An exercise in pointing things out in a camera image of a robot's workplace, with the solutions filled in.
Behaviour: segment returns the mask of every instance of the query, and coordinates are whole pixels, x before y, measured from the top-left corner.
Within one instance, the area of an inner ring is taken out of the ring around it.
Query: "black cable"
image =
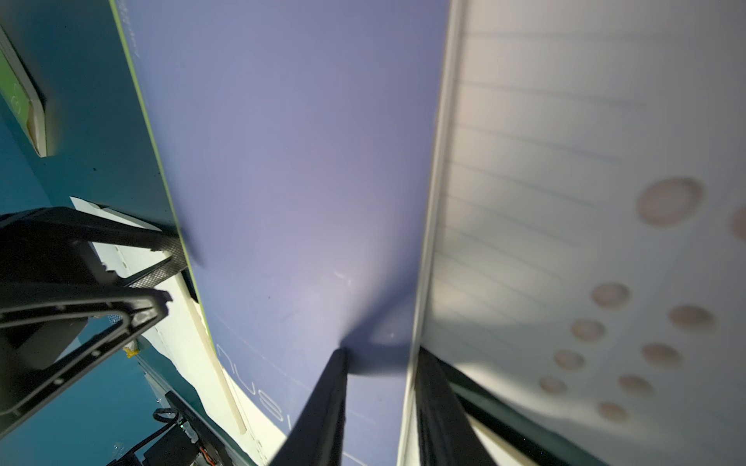
[[[174,417],[173,418],[165,418],[165,417],[161,416],[161,414],[173,414]],[[179,419],[179,411],[177,411],[176,409],[173,409],[173,408],[158,408],[155,411],[153,411],[153,419],[155,419],[158,422],[165,422],[166,425],[163,426],[163,427],[161,427],[160,429],[156,430],[155,432],[153,432],[152,434],[150,434],[145,440],[141,441],[140,443],[138,443],[137,445],[135,445],[134,447],[132,447],[127,453],[124,454],[124,456],[122,458],[124,458],[125,456],[129,455],[130,453],[135,453],[140,448],[142,448],[145,445],[147,445],[154,438],[156,438],[160,434],[164,433],[166,430],[168,430],[169,428],[171,428],[171,426],[173,426],[174,424],[176,424],[176,421],[178,421],[178,419]]]

